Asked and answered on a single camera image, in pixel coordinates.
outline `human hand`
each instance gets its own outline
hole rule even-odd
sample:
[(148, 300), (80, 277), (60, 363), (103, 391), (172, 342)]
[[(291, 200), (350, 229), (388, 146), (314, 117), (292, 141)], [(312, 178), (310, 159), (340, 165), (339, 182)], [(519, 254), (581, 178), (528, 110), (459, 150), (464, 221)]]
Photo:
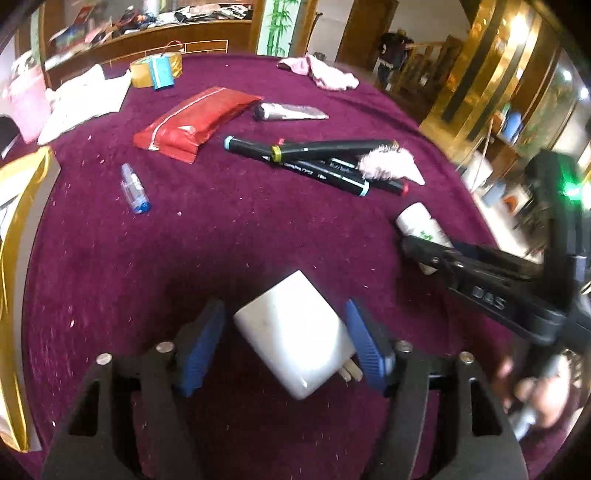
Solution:
[(558, 371), (552, 378), (539, 380), (526, 378), (521, 380), (511, 393), (510, 375), (514, 368), (513, 359), (505, 357), (492, 381), (492, 390), (503, 404), (505, 411), (509, 411), (514, 398), (522, 402), (530, 401), (532, 407), (538, 411), (536, 426), (549, 428), (556, 424), (569, 399), (570, 368), (565, 356), (560, 357)]

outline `black stripe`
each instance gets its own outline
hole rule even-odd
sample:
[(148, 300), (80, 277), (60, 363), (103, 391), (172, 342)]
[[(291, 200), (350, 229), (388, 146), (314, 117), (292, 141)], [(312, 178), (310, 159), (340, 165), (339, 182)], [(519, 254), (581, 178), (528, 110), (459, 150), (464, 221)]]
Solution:
[(470, 90), (474, 80), (476, 80), (476, 76), (484, 64), (484, 61), (486, 60), (486, 55), (491, 49), (492, 43), (495, 41), (497, 31), (501, 27), (501, 22), (503, 21), (503, 15), (505, 13), (507, 2), (508, 0), (497, 1), (495, 11), (492, 14), (491, 22), (488, 24), (488, 28), (484, 32), (482, 39), (480, 39), (476, 53), (472, 57), (472, 61), (470, 62), (470, 65), (468, 65), (466, 73), (464, 73), (464, 76), (460, 81), (460, 85), (457, 86), (457, 89), (454, 92), (451, 100), (441, 114), (441, 120), (444, 122), (450, 123), (453, 120), (453, 117), (459, 110), (460, 105), (466, 98), (468, 90)]
[[(530, 12), (527, 15), (527, 19), (525, 20), (525, 22), (527, 23), (528, 32), (531, 31), (531, 24), (533, 23), (533, 21), (534, 21), (534, 16), (530, 10)], [(525, 42), (521, 43), (520, 45), (518, 45), (517, 48), (515, 49), (515, 53), (513, 54), (513, 57), (511, 58), (511, 61), (509, 62), (509, 66), (507, 67), (507, 69), (505, 70), (505, 73), (503, 74), (503, 78), (499, 82), (499, 85), (497, 85), (495, 93), (492, 94), (490, 100), (488, 100), (488, 103), (486, 104), (486, 107), (484, 108), (484, 110), (480, 114), (480, 117), (478, 118), (478, 120), (474, 124), (474, 127), (472, 128), (472, 130), (470, 130), (470, 133), (468, 134), (468, 137), (467, 137), (467, 139), (469, 141), (474, 141), (476, 139), (476, 137), (478, 136), (478, 133), (480, 132), (480, 130), (482, 130), (482, 128), (484, 127), (485, 123), (488, 120), (490, 120), (491, 115), (492, 115), (493, 111), (495, 110), (496, 104), (499, 103), (499, 100), (501, 100), (501, 97), (503, 96), (503, 94), (507, 90), (507, 87), (509, 86), (509, 82), (511, 81), (511, 79), (513, 78), (513, 75), (515, 75), (515, 72), (517, 71), (517, 68), (519, 67), (519, 63), (521, 61), (521, 57), (523, 56), (523, 52), (525, 51), (526, 46), (527, 46), (527, 40)]]

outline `small bottle with blue cap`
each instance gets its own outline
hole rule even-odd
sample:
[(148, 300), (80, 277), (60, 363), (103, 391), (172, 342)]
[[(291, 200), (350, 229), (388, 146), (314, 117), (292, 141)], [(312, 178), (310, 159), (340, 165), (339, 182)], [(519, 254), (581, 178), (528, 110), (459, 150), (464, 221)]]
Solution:
[(125, 199), (134, 213), (146, 213), (150, 209), (150, 200), (146, 195), (144, 186), (139, 181), (138, 176), (128, 163), (121, 165), (121, 188)]

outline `crumpled pink towel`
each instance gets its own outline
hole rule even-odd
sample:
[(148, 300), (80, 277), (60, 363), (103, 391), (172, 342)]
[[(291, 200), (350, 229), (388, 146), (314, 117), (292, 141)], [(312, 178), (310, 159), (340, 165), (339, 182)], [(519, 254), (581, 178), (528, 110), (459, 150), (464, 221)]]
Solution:
[(282, 70), (291, 70), (298, 75), (310, 75), (316, 86), (333, 92), (341, 92), (347, 88), (356, 89), (359, 80), (352, 73), (344, 73), (329, 67), (312, 55), (294, 59), (283, 59), (277, 66)]

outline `blue tag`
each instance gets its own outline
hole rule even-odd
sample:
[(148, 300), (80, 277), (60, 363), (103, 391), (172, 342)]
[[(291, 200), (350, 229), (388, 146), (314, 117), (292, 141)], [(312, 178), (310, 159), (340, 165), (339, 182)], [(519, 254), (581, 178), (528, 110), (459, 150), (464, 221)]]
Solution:
[(173, 71), (170, 68), (168, 57), (151, 57), (148, 65), (150, 67), (154, 90), (174, 85)]

